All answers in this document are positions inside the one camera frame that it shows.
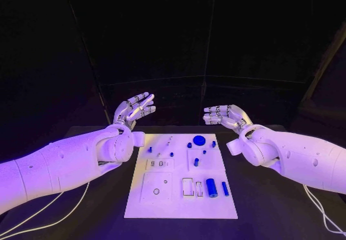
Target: white robotic arm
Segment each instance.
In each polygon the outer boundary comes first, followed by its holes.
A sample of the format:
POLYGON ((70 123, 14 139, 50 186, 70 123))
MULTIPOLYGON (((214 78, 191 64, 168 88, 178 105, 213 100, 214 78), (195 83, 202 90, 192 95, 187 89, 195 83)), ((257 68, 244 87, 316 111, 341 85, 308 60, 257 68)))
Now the white robotic arm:
POLYGON ((80 187, 130 159, 146 137, 132 129, 136 120, 156 111, 149 106, 153 99, 148 92, 130 98, 106 129, 63 139, 0 164, 0 214, 38 197, 80 187))
POLYGON ((346 194, 346 149, 306 135, 279 132, 254 125, 236 105, 204 109, 208 125, 223 124, 240 137, 227 146, 233 155, 243 153, 254 166, 275 169, 299 183, 346 194))

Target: white cable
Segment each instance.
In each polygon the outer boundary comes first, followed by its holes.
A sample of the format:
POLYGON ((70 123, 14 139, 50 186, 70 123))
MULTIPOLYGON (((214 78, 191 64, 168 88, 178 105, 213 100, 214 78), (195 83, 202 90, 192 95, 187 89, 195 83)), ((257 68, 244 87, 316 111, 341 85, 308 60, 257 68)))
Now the white cable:
POLYGON ((6 234, 6 233, 9 233, 14 229, 16 229, 28 220, 31 220, 48 207, 50 207, 50 205, 57 201, 57 199, 60 198, 60 196, 64 194, 64 192, 58 195, 58 197, 53 200, 53 202, 21 223, 21 224, 18 224, 11 230, 8 230, 6 232, 3 232, 2 234, 0 234, 0 237, 6 234))
POLYGON ((344 236, 346 237, 346 232, 339 228, 339 226, 335 224, 335 222, 331 220, 329 216, 326 215, 325 208, 324 208, 324 204, 322 204, 322 202, 319 201, 318 197, 316 197, 316 196, 313 195, 313 193, 311 192, 308 185, 303 184, 303 187, 305 187, 306 194, 308 194, 308 196, 309 196, 313 204, 316 205, 316 207, 319 208, 319 210, 321 210, 321 212, 322 212, 322 214, 324 214, 324 223, 325 223, 326 229, 328 229, 332 233, 335 233, 335 234, 344 234, 344 236), (338 229, 339 231, 334 231, 334 230, 329 229, 329 226, 328 226, 328 223, 326 223, 326 219, 329 220, 329 222, 334 224, 334 226, 337 227, 337 229, 338 229))
POLYGON ((68 213, 68 215, 67 215, 58 222, 55 222, 55 223, 53 223, 53 224, 50 224, 50 225, 47 225, 47 226, 41 226, 41 227, 28 229, 28 230, 25 230, 25 231, 19 231, 19 232, 14 233, 12 235, 0 238, 0 240, 5 240, 5 239, 8 239, 8 238, 14 237, 15 235, 19 235, 19 234, 32 232, 32 231, 35 231, 35 230, 40 230, 40 229, 45 229, 45 228, 48 228, 48 227, 53 227, 53 226, 57 225, 61 221, 64 221, 65 218, 71 215, 71 213, 73 213, 73 212, 76 211, 76 209, 78 208, 78 205, 80 205, 81 201, 84 200, 89 187, 90 187, 90 182, 89 182, 89 184, 87 184, 87 188, 86 188, 84 194, 83 194, 83 196, 81 196, 80 202, 77 203, 77 205, 76 205, 76 207, 73 208, 73 210, 71 210, 71 212, 68 213))

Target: blue cylinder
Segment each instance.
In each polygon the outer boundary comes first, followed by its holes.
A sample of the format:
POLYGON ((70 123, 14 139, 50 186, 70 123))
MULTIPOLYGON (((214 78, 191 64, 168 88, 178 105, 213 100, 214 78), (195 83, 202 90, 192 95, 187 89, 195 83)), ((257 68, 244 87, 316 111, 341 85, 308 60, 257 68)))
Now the blue cylinder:
POLYGON ((204 136, 198 135, 195 136, 194 138, 194 143, 198 145, 198 146, 204 146, 207 144, 207 139, 204 136))
POLYGON ((207 188, 208 188, 208 194, 211 198, 218 197, 218 191, 215 186, 215 180, 213 178, 207 179, 207 188))
POLYGON ((228 190, 228 185, 227 185, 226 181, 223 182, 223 187, 224 187, 226 196, 228 197, 230 196, 230 190, 228 190))
POLYGON ((200 159, 198 158, 195 158, 195 163, 194 163, 194 165, 195 165, 195 167, 198 167, 200 166, 200 159))

